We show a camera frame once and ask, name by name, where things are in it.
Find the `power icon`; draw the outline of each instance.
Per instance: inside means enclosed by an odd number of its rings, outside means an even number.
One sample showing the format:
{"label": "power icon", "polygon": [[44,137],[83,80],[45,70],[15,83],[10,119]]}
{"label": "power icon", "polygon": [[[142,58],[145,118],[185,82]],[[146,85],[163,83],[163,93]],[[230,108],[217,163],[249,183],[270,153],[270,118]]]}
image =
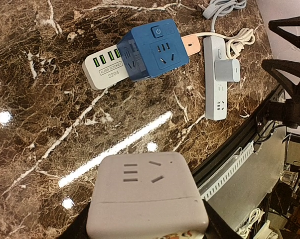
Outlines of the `power icon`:
{"label": "power icon", "polygon": [[155,38],[159,38],[163,36],[162,30],[159,26],[154,26],[151,28],[152,34]]}

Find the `marble table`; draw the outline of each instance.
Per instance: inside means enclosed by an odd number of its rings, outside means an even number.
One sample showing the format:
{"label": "marble table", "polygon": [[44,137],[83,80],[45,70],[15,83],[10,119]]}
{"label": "marble table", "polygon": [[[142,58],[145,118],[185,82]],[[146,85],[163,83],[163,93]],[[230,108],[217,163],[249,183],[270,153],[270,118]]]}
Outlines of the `marble table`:
{"label": "marble table", "polygon": [[199,0],[0,0],[0,239],[50,239],[90,201],[110,154],[178,151],[191,170],[212,154],[277,84],[255,0],[217,19],[216,30],[256,28],[228,84],[226,120],[204,118],[202,52],[156,79],[91,89],[86,56],[134,26],[173,18],[181,36],[208,31]]}

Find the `usb port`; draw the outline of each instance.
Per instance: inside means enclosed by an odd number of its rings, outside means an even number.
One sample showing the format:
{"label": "usb port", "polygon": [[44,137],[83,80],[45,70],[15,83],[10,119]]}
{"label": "usb port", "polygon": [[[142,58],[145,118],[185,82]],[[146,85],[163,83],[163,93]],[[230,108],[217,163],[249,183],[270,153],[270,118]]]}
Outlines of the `usb port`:
{"label": "usb port", "polygon": [[105,60],[104,55],[100,55],[99,57],[100,57],[100,60],[101,60],[102,64],[105,64],[106,60]]}
{"label": "usb port", "polygon": [[118,49],[115,49],[115,54],[116,54],[116,57],[117,57],[117,58],[120,57],[120,53],[119,53]]}
{"label": "usb port", "polygon": [[115,59],[111,51],[108,52],[108,55],[110,57],[110,60],[113,61]]}
{"label": "usb port", "polygon": [[94,62],[95,62],[96,67],[100,66],[100,65],[99,65],[99,62],[98,62],[98,60],[97,60],[96,57],[95,57],[93,60],[94,60]]}

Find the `blue power adapter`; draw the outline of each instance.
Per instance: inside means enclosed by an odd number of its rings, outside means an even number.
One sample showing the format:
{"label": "blue power adapter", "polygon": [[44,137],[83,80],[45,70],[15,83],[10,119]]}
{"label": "blue power adapter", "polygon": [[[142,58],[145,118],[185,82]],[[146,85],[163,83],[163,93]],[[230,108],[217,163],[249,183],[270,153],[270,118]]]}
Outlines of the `blue power adapter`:
{"label": "blue power adapter", "polygon": [[133,81],[162,75],[189,62],[173,19],[134,27],[117,47]]}

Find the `white plug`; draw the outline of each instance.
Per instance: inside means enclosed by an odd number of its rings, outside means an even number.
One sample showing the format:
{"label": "white plug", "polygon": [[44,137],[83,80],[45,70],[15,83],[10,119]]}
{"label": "white plug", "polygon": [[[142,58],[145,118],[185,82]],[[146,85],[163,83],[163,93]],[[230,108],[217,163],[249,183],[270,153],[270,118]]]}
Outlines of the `white plug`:
{"label": "white plug", "polygon": [[227,115],[227,82],[240,81],[240,62],[226,59],[225,41],[218,36],[203,39],[205,64],[205,117],[224,120]]}
{"label": "white plug", "polygon": [[105,89],[129,76],[117,45],[87,56],[82,68],[94,90]]}

